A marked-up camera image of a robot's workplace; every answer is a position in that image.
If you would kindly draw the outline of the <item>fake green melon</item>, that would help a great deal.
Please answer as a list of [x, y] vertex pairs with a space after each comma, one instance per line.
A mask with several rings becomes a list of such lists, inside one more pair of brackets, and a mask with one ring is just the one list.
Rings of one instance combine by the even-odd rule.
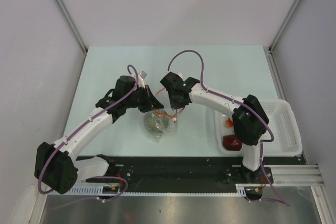
[[144, 127], [153, 134], [162, 134], [169, 126], [169, 118], [156, 112], [147, 112], [143, 121]]

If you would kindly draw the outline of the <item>clear zip top bag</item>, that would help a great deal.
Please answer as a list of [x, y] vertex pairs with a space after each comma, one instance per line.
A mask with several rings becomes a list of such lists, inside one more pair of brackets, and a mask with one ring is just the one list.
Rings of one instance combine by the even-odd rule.
[[185, 107], [171, 109], [168, 92], [165, 88], [158, 90], [154, 96], [164, 105], [164, 108], [146, 112], [143, 118], [143, 125], [147, 136], [154, 143], [158, 143], [162, 137], [177, 131], [177, 119]]

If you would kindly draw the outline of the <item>fake red strawberries bunch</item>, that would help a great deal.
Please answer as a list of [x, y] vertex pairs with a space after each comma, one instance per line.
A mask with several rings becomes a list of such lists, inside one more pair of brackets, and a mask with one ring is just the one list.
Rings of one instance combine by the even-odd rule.
[[227, 118], [224, 122], [224, 126], [226, 128], [231, 128], [234, 126], [234, 122], [230, 118]]

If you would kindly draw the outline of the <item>fake red apple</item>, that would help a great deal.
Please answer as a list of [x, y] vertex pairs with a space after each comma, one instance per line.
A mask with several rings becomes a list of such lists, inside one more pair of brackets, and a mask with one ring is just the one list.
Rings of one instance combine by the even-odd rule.
[[234, 134], [225, 135], [222, 137], [222, 146], [228, 151], [240, 151], [242, 142]]

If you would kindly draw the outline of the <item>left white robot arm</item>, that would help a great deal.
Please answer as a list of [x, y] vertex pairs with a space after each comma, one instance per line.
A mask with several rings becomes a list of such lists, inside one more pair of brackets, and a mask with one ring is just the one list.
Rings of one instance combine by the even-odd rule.
[[69, 135], [52, 144], [43, 142], [36, 154], [34, 176], [38, 191], [45, 194], [42, 185], [51, 191], [65, 194], [78, 182], [100, 177], [105, 182], [115, 178], [116, 169], [104, 155], [78, 160], [83, 149], [102, 131], [125, 115], [128, 109], [138, 109], [142, 113], [162, 109], [163, 104], [144, 83], [146, 73], [121, 76], [114, 88], [100, 99], [87, 119]]

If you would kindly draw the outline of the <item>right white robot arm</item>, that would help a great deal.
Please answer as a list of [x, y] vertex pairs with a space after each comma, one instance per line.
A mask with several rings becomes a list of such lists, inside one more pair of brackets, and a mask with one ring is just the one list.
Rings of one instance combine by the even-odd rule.
[[160, 83], [168, 92], [173, 110], [195, 103], [229, 117], [234, 124], [235, 136], [243, 144], [243, 179], [254, 183], [261, 177], [261, 138], [268, 132], [273, 141], [274, 135], [268, 126], [269, 119], [255, 96], [234, 97], [206, 87], [203, 80], [192, 77], [184, 80], [173, 72], [168, 72]]

